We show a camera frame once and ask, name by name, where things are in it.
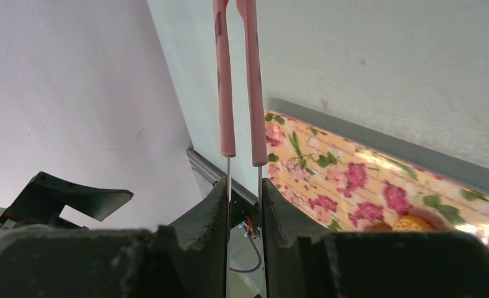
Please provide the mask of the orange round biscuit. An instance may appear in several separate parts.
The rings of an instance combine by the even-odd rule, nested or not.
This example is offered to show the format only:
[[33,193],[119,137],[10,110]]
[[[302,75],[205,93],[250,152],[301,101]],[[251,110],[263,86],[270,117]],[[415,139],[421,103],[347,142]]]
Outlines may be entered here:
[[415,215],[401,216],[391,228],[394,232],[431,232],[434,230],[425,220]]

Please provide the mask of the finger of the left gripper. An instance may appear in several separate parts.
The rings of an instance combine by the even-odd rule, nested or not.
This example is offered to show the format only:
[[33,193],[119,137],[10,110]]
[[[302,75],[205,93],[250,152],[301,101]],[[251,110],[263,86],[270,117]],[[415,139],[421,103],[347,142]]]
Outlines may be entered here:
[[12,204],[4,209],[0,215],[0,229],[31,225],[80,228],[60,217],[65,207],[71,207],[101,222],[128,203],[133,196],[128,190],[83,186],[39,172]]

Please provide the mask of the pink handled tongs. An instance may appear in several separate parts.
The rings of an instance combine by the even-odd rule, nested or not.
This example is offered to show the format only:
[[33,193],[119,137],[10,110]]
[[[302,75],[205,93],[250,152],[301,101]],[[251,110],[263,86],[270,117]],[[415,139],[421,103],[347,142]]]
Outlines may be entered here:
[[[227,30],[228,1],[214,1],[214,29],[216,45],[217,86],[219,98],[219,126],[221,154],[227,160],[227,176],[232,179],[231,159],[236,156],[234,115],[231,84],[231,58]],[[252,164],[258,169],[258,205],[262,211],[262,167],[268,163],[265,140],[264,106],[260,71],[257,8],[255,1],[237,1],[237,10],[244,23],[246,77],[249,98]],[[227,238],[230,204],[227,198]]]

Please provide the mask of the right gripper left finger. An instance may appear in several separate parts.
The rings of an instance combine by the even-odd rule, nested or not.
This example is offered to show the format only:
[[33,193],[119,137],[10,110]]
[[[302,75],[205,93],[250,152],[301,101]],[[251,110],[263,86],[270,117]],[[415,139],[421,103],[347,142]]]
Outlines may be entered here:
[[225,297],[227,242],[221,184],[156,232],[0,229],[0,297]]

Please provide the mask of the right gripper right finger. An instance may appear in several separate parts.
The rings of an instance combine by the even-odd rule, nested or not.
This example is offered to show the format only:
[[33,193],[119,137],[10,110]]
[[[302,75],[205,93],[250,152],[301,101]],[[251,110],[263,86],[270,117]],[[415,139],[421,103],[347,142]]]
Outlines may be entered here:
[[489,250],[464,232],[333,232],[262,181],[268,297],[489,297]]

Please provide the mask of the brown croissant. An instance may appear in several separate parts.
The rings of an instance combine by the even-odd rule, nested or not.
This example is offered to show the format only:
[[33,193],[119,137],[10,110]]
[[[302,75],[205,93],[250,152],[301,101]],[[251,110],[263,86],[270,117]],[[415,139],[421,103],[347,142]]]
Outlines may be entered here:
[[379,222],[366,228],[366,232],[392,232],[393,228],[385,222]]

